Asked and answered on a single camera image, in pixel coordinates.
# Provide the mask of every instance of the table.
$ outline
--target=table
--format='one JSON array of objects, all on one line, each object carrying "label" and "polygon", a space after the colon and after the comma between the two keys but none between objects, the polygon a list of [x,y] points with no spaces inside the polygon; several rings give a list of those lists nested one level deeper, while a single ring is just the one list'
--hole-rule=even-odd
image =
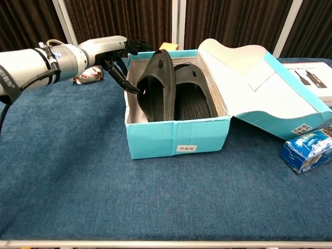
[{"label": "table", "polygon": [[0,246],[332,247],[332,163],[297,175],[284,141],[236,118],[219,152],[132,160],[124,113],[108,75],[22,94],[0,138]]}]

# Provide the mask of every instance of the shoe box lid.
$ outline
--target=shoe box lid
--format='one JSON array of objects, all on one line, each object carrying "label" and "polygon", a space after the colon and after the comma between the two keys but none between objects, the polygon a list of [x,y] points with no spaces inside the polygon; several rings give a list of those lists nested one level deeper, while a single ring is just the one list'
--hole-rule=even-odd
[{"label": "shoe box lid", "polygon": [[218,89],[219,113],[226,110],[285,140],[332,117],[331,109],[262,46],[228,48],[206,39],[197,57]]}]

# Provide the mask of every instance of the snack wrapper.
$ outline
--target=snack wrapper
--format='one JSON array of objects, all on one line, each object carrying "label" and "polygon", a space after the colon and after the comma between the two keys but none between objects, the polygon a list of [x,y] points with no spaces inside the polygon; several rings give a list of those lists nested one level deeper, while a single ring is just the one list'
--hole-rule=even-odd
[{"label": "snack wrapper", "polygon": [[298,174],[332,160],[332,126],[287,141],[281,158]]},{"label": "snack wrapper", "polygon": [[103,69],[101,66],[92,66],[86,69],[80,76],[73,78],[74,83],[83,85],[97,82],[103,79]]}]

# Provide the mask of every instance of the slide sandal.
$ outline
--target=slide sandal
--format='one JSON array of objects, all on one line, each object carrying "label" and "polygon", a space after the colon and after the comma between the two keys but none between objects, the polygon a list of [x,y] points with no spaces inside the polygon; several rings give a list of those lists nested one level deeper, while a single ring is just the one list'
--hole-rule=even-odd
[{"label": "slide sandal", "polygon": [[175,76],[172,58],[157,50],[148,62],[137,88],[138,103],[149,122],[174,120]]},{"label": "slide sandal", "polygon": [[217,117],[203,72],[193,64],[174,67],[176,80],[175,120]]}]

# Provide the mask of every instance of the light blue shoe box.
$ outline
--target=light blue shoe box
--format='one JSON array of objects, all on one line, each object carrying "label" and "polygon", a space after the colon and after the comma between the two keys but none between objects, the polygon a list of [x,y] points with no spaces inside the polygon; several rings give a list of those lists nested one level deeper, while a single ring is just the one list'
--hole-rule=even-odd
[{"label": "light blue shoe box", "polygon": [[[154,52],[142,52],[136,56],[129,55],[129,74],[131,62],[149,60]],[[198,50],[170,51],[170,56],[175,58],[194,58]],[[276,58],[269,52],[264,60],[286,81],[298,94],[310,103],[317,113],[300,118],[281,119],[266,112],[254,111],[235,115],[235,117],[262,128],[284,140],[297,137],[294,130],[304,123],[311,127],[319,126],[330,117],[332,111],[325,103],[308,90],[295,78]],[[226,140],[231,115],[185,121],[162,121],[150,123],[127,123],[128,106],[126,111],[126,130],[129,150],[133,159],[173,156],[183,153],[200,153],[219,151]]]}]

